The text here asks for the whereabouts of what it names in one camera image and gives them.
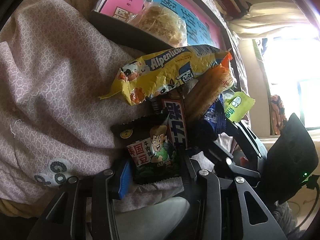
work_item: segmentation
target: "pastry in plastic wrapper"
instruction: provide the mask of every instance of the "pastry in plastic wrapper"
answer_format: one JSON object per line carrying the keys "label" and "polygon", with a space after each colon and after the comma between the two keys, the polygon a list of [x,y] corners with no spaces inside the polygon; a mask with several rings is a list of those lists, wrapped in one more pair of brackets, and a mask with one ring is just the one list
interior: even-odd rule
{"label": "pastry in plastic wrapper", "polygon": [[151,33],[172,47],[187,46],[186,23],[172,10],[156,2],[145,2],[144,8],[128,23]]}
{"label": "pastry in plastic wrapper", "polygon": [[198,121],[215,102],[221,92],[230,88],[234,76],[230,67],[229,53],[219,65],[210,68],[198,78],[197,84],[184,98],[187,125]]}

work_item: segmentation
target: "black snack packet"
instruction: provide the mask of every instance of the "black snack packet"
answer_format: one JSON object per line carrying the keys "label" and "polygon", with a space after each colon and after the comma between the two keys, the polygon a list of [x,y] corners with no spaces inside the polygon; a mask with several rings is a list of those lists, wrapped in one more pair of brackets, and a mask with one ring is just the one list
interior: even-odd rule
{"label": "black snack packet", "polygon": [[127,146],[136,166],[137,184],[179,177],[177,151],[169,140],[168,109],[160,114],[143,116],[126,124],[111,126],[113,134]]}

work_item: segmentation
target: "metal screw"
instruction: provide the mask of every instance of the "metal screw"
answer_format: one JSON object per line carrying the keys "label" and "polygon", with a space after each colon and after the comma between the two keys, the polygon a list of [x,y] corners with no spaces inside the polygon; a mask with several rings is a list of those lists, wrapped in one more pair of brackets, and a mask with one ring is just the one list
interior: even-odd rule
{"label": "metal screw", "polygon": [[232,160],[230,158],[226,158],[226,162],[227,162],[228,165],[232,164]]}
{"label": "metal screw", "polygon": [[199,174],[202,175],[202,176],[207,176],[209,174],[209,171],[207,170],[199,170]]}
{"label": "metal screw", "polygon": [[242,184],[242,183],[244,183],[244,178],[236,177],[236,182],[239,183],[239,184]]}
{"label": "metal screw", "polygon": [[106,176],[110,176],[113,174],[113,170],[112,169],[106,169],[103,171],[103,174]]}
{"label": "metal screw", "polygon": [[78,180],[78,177],[72,176],[72,177],[70,177],[70,178],[68,179],[68,182],[71,183],[71,184],[73,184],[73,183],[77,182],[77,180]]}

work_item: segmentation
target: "alpenliebe candy bag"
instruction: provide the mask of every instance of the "alpenliebe candy bag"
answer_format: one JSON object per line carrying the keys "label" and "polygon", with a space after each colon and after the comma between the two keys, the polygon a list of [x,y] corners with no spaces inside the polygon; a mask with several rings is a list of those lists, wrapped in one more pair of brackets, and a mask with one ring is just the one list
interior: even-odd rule
{"label": "alpenliebe candy bag", "polygon": [[133,179],[137,184],[180,176],[177,151],[169,140],[168,119],[169,111],[165,108],[160,114],[111,126],[111,131],[127,146],[134,161]]}
{"label": "alpenliebe candy bag", "polygon": [[121,93],[129,105],[139,104],[202,75],[228,54],[209,45],[194,45],[142,56],[119,69],[110,92],[100,99]]}

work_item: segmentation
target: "plastic wrapper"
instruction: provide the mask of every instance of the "plastic wrapper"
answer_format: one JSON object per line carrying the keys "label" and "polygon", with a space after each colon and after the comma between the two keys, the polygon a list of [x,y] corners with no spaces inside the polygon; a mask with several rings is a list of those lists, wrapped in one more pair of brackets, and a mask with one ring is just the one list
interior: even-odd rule
{"label": "plastic wrapper", "polygon": [[177,151],[170,141],[169,114],[165,108],[160,114],[111,127],[133,159],[136,167],[133,178],[137,184],[180,176]]}
{"label": "plastic wrapper", "polygon": [[231,54],[228,54],[218,66],[209,69],[184,98],[187,125],[192,126],[200,120],[221,92],[233,85],[234,77],[230,71]]}
{"label": "plastic wrapper", "polygon": [[179,88],[170,90],[164,95],[151,99],[151,105],[156,113],[164,108],[169,111],[168,130],[173,146],[188,148],[187,127],[184,115],[182,91]]}
{"label": "plastic wrapper", "polygon": [[255,100],[243,92],[235,92],[224,96],[224,112],[232,122],[240,122],[244,115],[253,107]]}
{"label": "plastic wrapper", "polygon": [[223,109],[223,97],[219,95],[218,99],[205,112],[203,121],[210,124],[212,131],[216,134],[223,133],[226,129],[226,116]]}
{"label": "plastic wrapper", "polygon": [[186,22],[175,12],[156,2],[145,2],[143,9],[128,23],[142,29],[172,47],[187,46]]}
{"label": "plastic wrapper", "polygon": [[[110,92],[100,99],[121,93],[125,101],[133,106],[199,77],[208,69],[220,66],[222,62],[230,73],[231,58],[228,51],[220,51],[209,45],[187,46],[148,54],[119,69]],[[230,83],[229,79],[226,81],[217,78],[217,81],[225,82],[226,86]]]}

